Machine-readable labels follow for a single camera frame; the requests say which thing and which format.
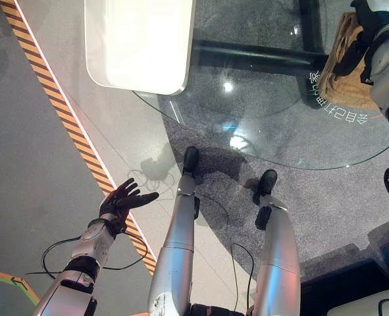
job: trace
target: wire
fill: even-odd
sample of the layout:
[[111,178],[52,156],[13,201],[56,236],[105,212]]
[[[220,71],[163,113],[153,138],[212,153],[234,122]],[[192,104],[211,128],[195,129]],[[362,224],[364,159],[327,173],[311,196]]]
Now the wire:
[[[122,267],[122,268],[112,268],[112,267],[104,267],[105,270],[112,270],[112,271],[121,271],[121,270],[125,270],[129,267],[132,267],[133,265],[139,263],[141,260],[143,260],[144,258],[146,258],[147,256],[147,253],[148,253],[148,248],[147,248],[147,245],[146,243],[144,242],[143,239],[141,239],[140,237],[137,237],[129,232],[124,232],[125,235],[128,235],[128,236],[131,236],[137,240],[139,240],[143,245],[144,245],[144,248],[145,248],[145,253],[139,258],[137,259],[135,262],[129,264],[129,265],[126,265],[125,267]],[[25,273],[24,275],[49,275],[52,279],[55,279],[55,277],[53,275],[57,275],[61,272],[51,272],[48,270],[48,268],[46,267],[46,263],[45,263],[45,258],[47,256],[47,254],[55,247],[61,245],[61,244],[65,244],[67,242],[74,242],[76,240],[79,240],[80,237],[82,235],[80,235],[79,237],[74,237],[74,238],[69,238],[69,239],[65,239],[65,240],[60,240],[59,242],[56,242],[52,245],[50,245],[42,254],[42,258],[41,258],[41,265],[42,265],[42,268],[44,270],[44,272],[29,272],[29,273]]]
[[80,235],[79,237],[74,237],[74,238],[69,238],[69,239],[64,239],[64,240],[60,240],[59,242],[56,242],[52,245],[50,245],[42,254],[42,258],[41,258],[41,265],[42,265],[42,269],[47,273],[47,275],[49,275],[52,279],[55,279],[55,276],[53,276],[47,269],[47,266],[45,264],[45,258],[47,256],[47,254],[55,247],[61,245],[61,244],[65,244],[67,242],[75,242],[76,240],[79,240],[80,237],[82,235]]
[[[206,196],[204,194],[201,194],[201,193],[198,193],[196,192],[195,193],[197,196],[201,196],[203,198],[207,198],[213,202],[215,202],[217,205],[219,205],[223,211],[225,212],[225,215],[226,215],[226,227],[225,227],[225,231],[226,231],[226,235],[228,236],[229,240],[232,241],[231,237],[229,236],[229,233],[228,233],[228,227],[229,227],[229,213],[228,211],[226,210],[226,208],[221,204],[219,203],[217,200],[213,199],[212,197],[210,196]],[[232,242],[231,245],[230,245],[230,252],[231,252],[231,259],[232,259],[232,267],[234,268],[234,276],[235,276],[235,288],[236,288],[236,300],[235,300],[235,307],[234,307],[234,311],[236,310],[236,307],[238,305],[238,279],[237,279],[237,276],[236,276],[236,270],[235,270],[235,259],[234,259],[234,252],[233,252],[233,245],[237,245],[238,247],[241,247],[242,249],[244,249],[248,254],[249,256],[251,257],[251,262],[253,263],[253,265],[251,266],[251,272],[249,274],[249,279],[248,279],[248,286],[247,286],[247,308],[249,308],[249,287],[250,287],[250,284],[251,284],[251,279],[253,278],[253,272],[254,272],[254,258],[253,256],[250,254],[250,252],[243,246],[237,244],[236,242]]]
[[[252,266],[251,266],[251,271],[249,273],[249,278],[248,278],[248,285],[247,285],[247,309],[249,309],[249,286],[251,284],[251,279],[253,277],[253,271],[254,271],[254,258],[253,256],[250,254],[250,252],[243,246],[241,246],[240,244],[237,244],[236,242],[233,242],[231,244],[231,257],[232,257],[232,266],[234,268],[234,275],[235,275],[235,280],[236,280],[236,271],[235,271],[235,260],[234,260],[234,254],[232,252],[232,246],[238,246],[238,247],[241,247],[242,249],[244,249],[250,256],[251,258],[251,262],[253,263]],[[237,285],[237,282],[236,282],[236,301],[235,301],[235,307],[234,307],[234,311],[236,310],[236,306],[238,304],[238,285]]]
[[389,298],[386,300],[381,300],[378,303],[378,316],[383,316],[383,304],[389,302]]
[[122,267],[122,268],[110,268],[110,267],[104,267],[105,270],[113,270],[113,271],[124,270],[124,269],[127,269],[127,268],[129,268],[129,267],[132,267],[133,265],[139,263],[141,260],[143,260],[144,258],[146,258],[147,253],[148,253],[149,250],[148,250],[147,245],[146,245],[146,243],[144,242],[144,240],[141,239],[140,237],[137,237],[137,236],[135,236],[135,235],[129,233],[129,232],[124,232],[124,233],[125,233],[125,235],[131,236],[131,237],[133,237],[133,238],[135,238],[135,239],[137,239],[137,240],[139,240],[139,241],[141,241],[141,242],[143,243],[143,246],[144,246],[144,248],[145,248],[144,254],[143,254],[139,259],[135,260],[135,262],[133,262],[133,263],[131,263],[131,264],[129,264],[129,265],[126,265],[125,267]]

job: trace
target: white robot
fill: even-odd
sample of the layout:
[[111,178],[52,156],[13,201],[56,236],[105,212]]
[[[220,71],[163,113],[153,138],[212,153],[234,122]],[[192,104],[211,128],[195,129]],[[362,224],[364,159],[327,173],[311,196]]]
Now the white robot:
[[[339,75],[347,74],[365,58],[361,81],[373,85],[371,96],[389,122],[389,0],[355,0],[352,6],[364,31],[334,71]],[[184,158],[174,213],[151,283],[148,301],[151,316],[206,316],[212,310],[190,304],[194,220],[199,210],[193,171],[198,155],[196,148],[189,147]],[[298,253],[286,206],[271,196],[276,177],[274,171],[265,172],[254,195],[254,202],[260,208],[256,226],[266,230],[266,239],[257,276],[255,305],[247,313],[253,316],[299,315]],[[389,169],[384,181],[389,192]],[[157,198],[157,194],[140,196],[140,191],[132,192],[135,187],[130,183],[123,184],[103,202],[99,218],[89,224],[72,259],[36,307],[35,316],[93,315],[97,303],[91,293],[96,276],[107,260],[116,234],[125,229],[123,219],[130,208]]]

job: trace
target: tan cloth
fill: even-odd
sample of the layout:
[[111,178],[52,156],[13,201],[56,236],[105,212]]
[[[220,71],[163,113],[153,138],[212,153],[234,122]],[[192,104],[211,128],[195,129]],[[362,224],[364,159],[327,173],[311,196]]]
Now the tan cloth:
[[346,107],[375,109],[378,107],[370,97],[371,86],[362,84],[360,75],[364,70],[364,58],[348,76],[332,73],[334,66],[342,60],[350,44],[356,40],[363,28],[358,24],[355,13],[344,13],[339,21],[332,52],[320,76],[320,95],[330,102]]

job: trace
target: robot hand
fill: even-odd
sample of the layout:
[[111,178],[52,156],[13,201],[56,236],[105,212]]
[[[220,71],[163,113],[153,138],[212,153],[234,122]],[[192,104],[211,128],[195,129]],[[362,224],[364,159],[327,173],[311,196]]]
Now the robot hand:
[[133,178],[127,180],[103,200],[99,218],[91,221],[81,235],[71,260],[38,303],[34,316],[92,316],[95,313],[97,301],[92,296],[93,287],[116,235],[126,229],[128,212],[159,197],[157,192],[140,195],[133,182]]
[[99,218],[110,222],[114,234],[126,230],[125,220],[130,209],[146,205],[159,197],[157,192],[140,195],[140,190],[136,188],[137,183],[134,183],[134,179],[128,179],[111,192],[99,208]]

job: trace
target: caution stripe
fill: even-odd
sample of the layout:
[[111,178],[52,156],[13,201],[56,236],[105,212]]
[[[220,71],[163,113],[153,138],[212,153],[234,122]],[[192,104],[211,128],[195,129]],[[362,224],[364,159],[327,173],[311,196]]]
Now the caution stripe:
[[[72,109],[68,102],[66,102],[66,97],[63,95],[56,80],[54,80],[55,76],[45,62],[43,54],[41,54],[39,46],[36,44],[36,39],[28,28],[21,11],[18,10],[16,2],[14,0],[0,0],[0,5],[7,17],[7,21],[11,25],[13,33],[17,37],[18,43],[22,47],[26,58],[29,60],[32,69],[36,73],[43,90],[47,94],[64,128],[79,151],[81,158],[91,171],[92,176],[102,192],[105,195],[110,194],[115,189],[113,183],[109,180],[107,171],[102,167],[99,158],[90,145],[90,141],[86,139],[82,127],[78,124],[77,117],[74,116]],[[131,234],[146,241],[137,224],[130,217],[127,218],[126,224]],[[130,240],[136,251],[140,255],[144,255],[145,246],[137,238],[130,237]],[[156,267],[156,258],[149,248],[143,262],[149,273],[153,275]]]
[[13,285],[17,288],[20,288],[34,305],[37,305],[39,303],[39,298],[36,293],[32,290],[30,285],[22,278],[0,272],[0,282],[4,282]]

